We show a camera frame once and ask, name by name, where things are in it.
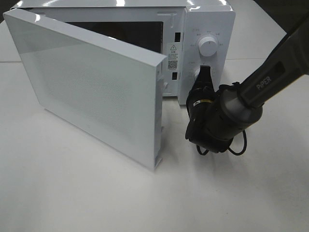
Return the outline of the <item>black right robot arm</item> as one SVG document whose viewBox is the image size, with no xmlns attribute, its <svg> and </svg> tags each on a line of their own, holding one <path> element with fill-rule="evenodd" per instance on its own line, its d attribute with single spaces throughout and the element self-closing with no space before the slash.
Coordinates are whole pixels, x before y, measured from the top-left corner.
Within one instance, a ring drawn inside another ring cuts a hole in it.
<svg viewBox="0 0 309 232">
<path fill-rule="evenodd" d="M 304 15 L 243 82 L 215 90 L 210 67 L 200 67 L 186 100 L 185 138 L 203 156 L 230 150 L 234 137 L 261 118 L 267 100 L 308 73 L 309 17 Z"/>
</svg>

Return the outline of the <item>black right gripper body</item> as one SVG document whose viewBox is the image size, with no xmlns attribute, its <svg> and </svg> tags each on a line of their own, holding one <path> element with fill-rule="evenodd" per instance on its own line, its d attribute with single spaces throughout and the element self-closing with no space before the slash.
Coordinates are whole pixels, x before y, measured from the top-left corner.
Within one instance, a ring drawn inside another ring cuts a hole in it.
<svg viewBox="0 0 309 232">
<path fill-rule="evenodd" d="M 196 145 L 217 145 L 216 139 L 205 128 L 205 112 L 215 97 L 216 94 L 211 83 L 194 84 L 189 91 L 186 100 L 189 124 L 185 138 Z"/>
</svg>

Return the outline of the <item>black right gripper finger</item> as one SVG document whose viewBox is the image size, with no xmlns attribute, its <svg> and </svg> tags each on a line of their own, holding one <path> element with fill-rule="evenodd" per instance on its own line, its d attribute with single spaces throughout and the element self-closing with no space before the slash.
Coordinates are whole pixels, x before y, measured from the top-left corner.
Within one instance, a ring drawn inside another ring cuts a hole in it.
<svg viewBox="0 0 309 232">
<path fill-rule="evenodd" d="M 200 66 L 199 74 L 197 76 L 197 84 L 199 86 L 212 86 L 210 66 Z"/>
</svg>

